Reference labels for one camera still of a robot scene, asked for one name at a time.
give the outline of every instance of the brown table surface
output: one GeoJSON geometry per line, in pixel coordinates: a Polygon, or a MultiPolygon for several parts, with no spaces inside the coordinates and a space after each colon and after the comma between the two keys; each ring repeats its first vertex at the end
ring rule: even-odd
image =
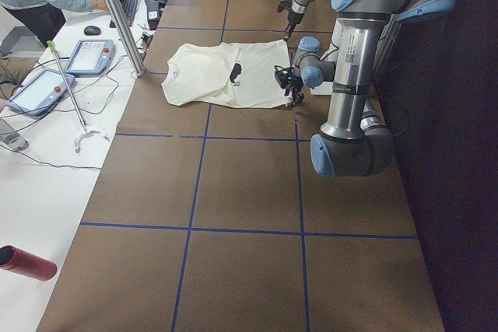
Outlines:
{"type": "MultiPolygon", "coordinates": [[[[174,107],[183,43],[282,38],[281,0],[169,0],[38,330],[442,331],[398,167],[318,176],[329,97],[293,109],[174,107]]],[[[328,47],[312,3],[305,35],[328,47]]]]}

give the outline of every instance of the white t-shirt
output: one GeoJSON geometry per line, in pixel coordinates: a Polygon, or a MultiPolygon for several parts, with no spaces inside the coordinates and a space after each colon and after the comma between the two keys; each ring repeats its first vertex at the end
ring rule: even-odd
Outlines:
{"type": "Polygon", "coordinates": [[[183,44],[168,61],[163,82],[168,103],[204,101],[233,108],[272,108],[292,101],[275,79],[275,65],[289,67],[283,40],[221,43],[215,47],[183,44]]]}

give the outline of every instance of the person's hand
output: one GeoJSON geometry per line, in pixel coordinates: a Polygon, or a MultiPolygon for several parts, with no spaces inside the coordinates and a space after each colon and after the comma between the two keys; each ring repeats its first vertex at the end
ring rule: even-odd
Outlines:
{"type": "Polygon", "coordinates": [[[107,11],[107,4],[105,0],[93,0],[93,9],[99,9],[100,11],[107,11]]]}

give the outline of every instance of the metal rod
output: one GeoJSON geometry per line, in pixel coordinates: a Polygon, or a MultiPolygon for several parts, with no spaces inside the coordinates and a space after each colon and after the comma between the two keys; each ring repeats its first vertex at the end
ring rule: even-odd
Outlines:
{"type": "Polygon", "coordinates": [[[78,107],[78,103],[76,102],[76,98],[75,98],[75,95],[72,93],[72,89],[71,89],[71,85],[69,85],[69,82],[68,82],[68,79],[67,77],[65,76],[65,72],[64,72],[64,69],[62,67],[62,64],[61,64],[61,58],[59,57],[59,53],[57,52],[57,50],[55,49],[55,44],[54,42],[52,42],[51,40],[49,40],[47,42],[49,48],[50,48],[50,51],[52,52],[52,54],[54,55],[54,60],[55,60],[55,63],[57,64],[57,67],[62,75],[62,80],[64,81],[64,84],[65,84],[65,88],[68,90],[68,94],[69,96],[71,97],[71,101],[72,101],[72,105],[75,106],[75,112],[76,114],[78,114],[78,119],[79,119],[79,123],[82,125],[83,127],[83,130],[87,130],[86,129],[86,121],[85,121],[85,118],[83,118],[83,115],[81,113],[81,110],[79,109],[78,107]]]}
{"type": "Polygon", "coordinates": [[[121,3],[119,0],[105,0],[107,7],[109,8],[110,15],[112,20],[116,24],[117,32],[119,33],[119,37],[123,42],[124,48],[132,61],[133,68],[138,77],[144,75],[146,68],[143,64],[142,56],[140,56],[139,50],[135,44],[135,41],[132,36],[132,32],[130,31],[130,27],[128,26],[128,22],[125,18],[125,13],[123,12],[123,8],[121,7],[121,3]]]}

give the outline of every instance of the red bottle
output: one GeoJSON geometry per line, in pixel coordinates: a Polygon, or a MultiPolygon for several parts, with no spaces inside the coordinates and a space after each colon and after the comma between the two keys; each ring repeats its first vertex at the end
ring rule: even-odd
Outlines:
{"type": "Polygon", "coordinates": [[[12,245],[0,248],[0,268],[41,281],[52,279],[57,265],[12,245]]]}

